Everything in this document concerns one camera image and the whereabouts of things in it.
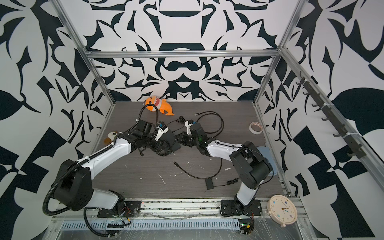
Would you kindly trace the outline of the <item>black power adapter with cord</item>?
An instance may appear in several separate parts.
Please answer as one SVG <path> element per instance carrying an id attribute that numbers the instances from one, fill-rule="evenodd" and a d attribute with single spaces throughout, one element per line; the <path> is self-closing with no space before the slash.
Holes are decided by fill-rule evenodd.
<path id="1" fill-rule="evenodd" d="M 173 120 L 173 121 L 169 122 L 168 124 L 165 124 L 163 122 L 161 122 L 161 124 L 162 124 L 162 126 L 165 126 L 168 128 L 169 128 L 169 125 L 171 125 L 172 123 L 177 123 L 177 124 L 181 125 L 181 127 L 179 127 L 178 129 L 171 130 L 172 133 L 175 133 L 175 132 L 183 129 L 185 127 L 186 122 L 187 122 L 187 120 L 183 116 L 180 116 L 178 119 Z"/>

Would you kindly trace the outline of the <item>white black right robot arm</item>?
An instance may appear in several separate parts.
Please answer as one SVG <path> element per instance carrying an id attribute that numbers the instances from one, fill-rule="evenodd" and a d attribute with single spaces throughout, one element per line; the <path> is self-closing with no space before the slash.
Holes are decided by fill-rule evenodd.
<path id="1" fill-rule="evenodd" d="M 242 206 L 249 205 L 259 186 L 273 171 L 266 157 L 252 142 L 230 144 L 208 137 L 197 122 L 188 121 L 186 128 L 186 132 L 176 135 L 178 143 L 187 147 L 196 147 L 202 155 L 230 161 L 242 181 L 235 200 Z"/>

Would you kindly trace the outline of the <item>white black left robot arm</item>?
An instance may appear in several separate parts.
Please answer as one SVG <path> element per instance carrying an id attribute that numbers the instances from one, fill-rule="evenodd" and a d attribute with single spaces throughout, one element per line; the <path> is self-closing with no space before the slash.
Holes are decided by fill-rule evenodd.
<path id="1" fill-rule="evenodd" d="M 163 122 L 157 126 L 139 120 L 136 126 L 126 132 L 109 133 L 111 143 L 90 156 L 78 161 L 67 160 L 48 191 L 42 206 L 47 216 L 55 216 L 68 210 L 104 209 L 114 215 L 123 213 L 124 197 L 112 190 L 93 187 L 93 179 L 112 163 L 138 150 L 146 149 L 166 157 L 179 150 L 174 133 Z"/>

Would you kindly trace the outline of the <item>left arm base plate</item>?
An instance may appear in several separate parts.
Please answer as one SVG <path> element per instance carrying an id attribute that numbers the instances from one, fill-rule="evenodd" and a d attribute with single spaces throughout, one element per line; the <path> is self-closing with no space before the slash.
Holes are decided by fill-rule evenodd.
<path id="1" fill-rule="evenodd" d="M 141 201 L 120 201 L 111 209 L 99 209 L 98 218 L 127 217 L 130 218 L 141 210 Z"/>

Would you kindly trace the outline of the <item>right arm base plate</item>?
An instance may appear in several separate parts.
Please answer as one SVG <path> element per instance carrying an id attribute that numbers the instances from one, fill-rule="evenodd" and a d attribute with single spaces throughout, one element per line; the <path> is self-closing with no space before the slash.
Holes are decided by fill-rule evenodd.
<path id="1" fill-rule="evenodd" d="M 262 206 L 260 200 L 252 200 L 248 205 L 243 205 L 238 200 L 221 200 L 220 215 L 223 217 L 234 216 L 261 216 Z"/>

